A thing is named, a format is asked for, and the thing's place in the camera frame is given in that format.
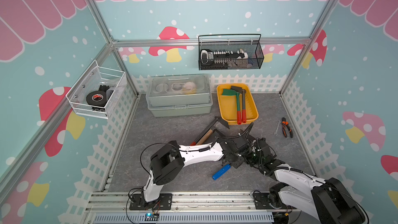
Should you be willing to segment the green hoe red handle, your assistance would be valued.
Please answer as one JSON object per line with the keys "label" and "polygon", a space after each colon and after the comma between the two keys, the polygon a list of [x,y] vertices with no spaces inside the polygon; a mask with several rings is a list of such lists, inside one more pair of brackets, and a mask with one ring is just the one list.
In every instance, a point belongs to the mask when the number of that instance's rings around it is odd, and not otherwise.
{"label": "green hoe red handle", "polygon": [[236,114],[236,124],[237,118],[241,116],[240,110],[240,94],[232,89],[223,89],[221,94],[221,115],[226,121],[231,122],[233,113]]}

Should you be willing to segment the chrome tool blue handle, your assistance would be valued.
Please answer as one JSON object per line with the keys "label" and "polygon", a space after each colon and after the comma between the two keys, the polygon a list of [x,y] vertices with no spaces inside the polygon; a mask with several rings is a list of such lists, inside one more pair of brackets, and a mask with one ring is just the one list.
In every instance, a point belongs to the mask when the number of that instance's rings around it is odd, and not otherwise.
{"label": "chrome tool blue handle", "polygon": [[[250,133],[250,131],[252,130],[252,128],[253,128],[253,123],[251,123],[242,133],[240,133],[238,136],[231,136],[231,137],[221,137],[221,138],[218,138],[218,139],[233,139],[233,138],[237,138],[237,137],[239,137],[239,136],[243,136],[243,137],[245,137],[246,139],[247,139],[247,141],[248,141],[248,135],[249,135],[249,133]],[[225,174],[232,166],[228,163],[228,162],[226,162],[224,159],[223,159],[223,157],[222,157],[222,160],[223,160],[223,162],[225,162],[226,164],[217,172],[217,173],[215,173],[213,176],[212,176],[212,178],[213,178],[213,180],[217,180],[218,178],[220,178],[223,174]]]}

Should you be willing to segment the yellow plastic storage box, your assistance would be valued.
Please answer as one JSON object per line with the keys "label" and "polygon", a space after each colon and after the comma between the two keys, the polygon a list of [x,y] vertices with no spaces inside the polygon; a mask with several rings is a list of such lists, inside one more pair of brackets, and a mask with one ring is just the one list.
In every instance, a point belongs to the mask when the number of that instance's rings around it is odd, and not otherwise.
{"label": "yellow plastic storage box", "polygon": [[246,84],[219,84],[216,88],[218,104],[221,117],[230,125],[238,125],[237,123],[237,101],[236,96],[222,95],[224,89],[230,89],[232,86],[241,87],[246,90],[245,93],[245,108],[246,108],[246,124],[250,124],[259,118],[259,113],[250,92],[250,88]]}

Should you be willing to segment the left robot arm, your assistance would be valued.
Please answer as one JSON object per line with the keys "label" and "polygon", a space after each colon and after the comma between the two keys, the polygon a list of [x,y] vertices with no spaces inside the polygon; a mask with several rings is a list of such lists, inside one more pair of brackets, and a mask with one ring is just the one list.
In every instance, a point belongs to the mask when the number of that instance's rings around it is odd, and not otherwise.
{"label": "left robot arm", "polygon": [[238,168],[248,161],[252,153],[252,145],[244,135],[216,138],[212,143],[184,146],[176,141],[164,143],[150,158],[150,167],[147,171],[149,178],[146,184],[134,191],[139,194],[129,194],[126,209],[131,211],[157,212],[172,208],[172,194],[162,194],[164,185],[173,181],[180,171],[192,164],[201,162],[225,161],[226,165],[213,175],[217,180],[231,167]]}

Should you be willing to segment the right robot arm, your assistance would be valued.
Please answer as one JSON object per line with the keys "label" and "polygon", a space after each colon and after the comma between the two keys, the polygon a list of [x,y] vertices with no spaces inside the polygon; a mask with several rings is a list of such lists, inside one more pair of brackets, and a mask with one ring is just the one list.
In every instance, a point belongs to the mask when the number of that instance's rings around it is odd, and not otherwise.
{"label": "right robot arm", "polygon": [[322,224],[368,224],[369,216],[343,183],[309,175],[277,159],[265,139],[253,141],[248,161],[264,176],[277,181],[268,194],[254,192],[254,200],[273,209],[293,207]]}

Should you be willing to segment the black hoe red handle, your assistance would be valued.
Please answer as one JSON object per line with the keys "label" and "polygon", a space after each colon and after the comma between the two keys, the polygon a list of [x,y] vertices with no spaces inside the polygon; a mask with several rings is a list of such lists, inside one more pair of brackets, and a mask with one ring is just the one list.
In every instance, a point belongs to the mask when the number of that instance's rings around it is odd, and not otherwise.
{"label": "black hoe red handle", "polygon": [[241,116],[237,118],[237,124],[240,125],[242,123],[247,123],[247,114],[246,114],[246,90],[242,87],[232,86],[232,90],[238,92],[242,96],[242,108],[239,110]]}

